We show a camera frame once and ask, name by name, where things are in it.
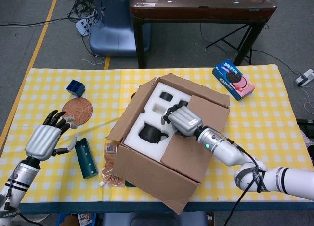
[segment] white foam insert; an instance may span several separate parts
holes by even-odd
[[[159,97],[162,92],[170,93],[173,96],[170,102]],[[168,108],[178,104],[181,100],[189,102],[191,100],[191,96],[159,82],[144,107],[145,112],[139,115],[124,140],[124,144],[150,157],[151,159],[160,162],[171,137],[174,134],[171,124],[161,124],[161,117]],[[144,128],[144,123],[158,128],[162,133],[168,134],[169,137],[161,140],[159,143],[149,143],[145,141],[139,136],[139,133]]]

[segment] brown coaster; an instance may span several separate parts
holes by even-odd
[[[93,106],[86,98],[77,97],[68,101],[62,108],[66,112],[63,117],[71,116],[76,125],[85,124],[93,114]]]

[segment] power strip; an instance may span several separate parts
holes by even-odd
[[[314,79],[313,70],[309,69],[303,73],[299,78],[294,81],[294,85],[296,86],[305,86],[308,82]]]
[[[75,26],[82,36],[88,36],[90,34],[90,27],[93,24],[93,20],[93,15],[90,15],[87,18],[81,19],[80,21],[76,22]]]

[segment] box flap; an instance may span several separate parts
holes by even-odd
[[[180,214],[198,183],[127,147],[119,146],[113,174],[151,194]]]
[[[107,139],[121,142],[122,139],[125,138],[139,114],[144,112],[143,107],[148,101],[150,94],[154,91],[157,83],[156,78],[153,78],[149,82],[140,85],[135,96],[133,96],[127,108],[106,137]]]
[[[188,106],[202,120],[203,124],[221,132],[230,109],[221,107],[203,98],[192,96]],[[195,137],[172,136],[161,158],[161,162],[191,179],[201,183],[211,159],[211,153],[202,147]]]
[[[229,108],[230,106],[230,100],[228,95],[221,94],[219,92],[211,90],[208,87],[199,85],[190,80],[183,79],[174,74],[162,76],[160,77],[160,81],[191,96],[197,95],[201,98],[204,98],[226,108]]]

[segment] white cable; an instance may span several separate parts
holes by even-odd
[[[305,109],[308,113],[314,114],[314,113],[310,112],[310,111],[305,107],[306,104],[309,104],[310,107],[312,107],[312,108],[314,109],[314,107],[311,105],[312,103],[314,104],[314,101],[310,101],[310,96],[309,96],[308,92],[306,92],[306,90],[304,90],[302,87],[300,87],[300,89],[302,89],[302,90],[306,93],[306,95],[308,96],[308,102],[306,102],[306,103],[303,104],[304,109]]]
[[[86,60],[86,59],[83,59],[83,58],[81,58],[81,60],[85,60],[85,61],[87,61],[88,63],[90,63],[91,65],[102,65],[102,64],[104,64],[107,60],[106,60],[106,58],[104,58],[104,57],[101,57],[101,56],[97,56],[97,58],[103,58],[103,59],[105,59],[103,62],[101,62],[101,63],[91,63],[90,61],[88,61],[88,60]]]

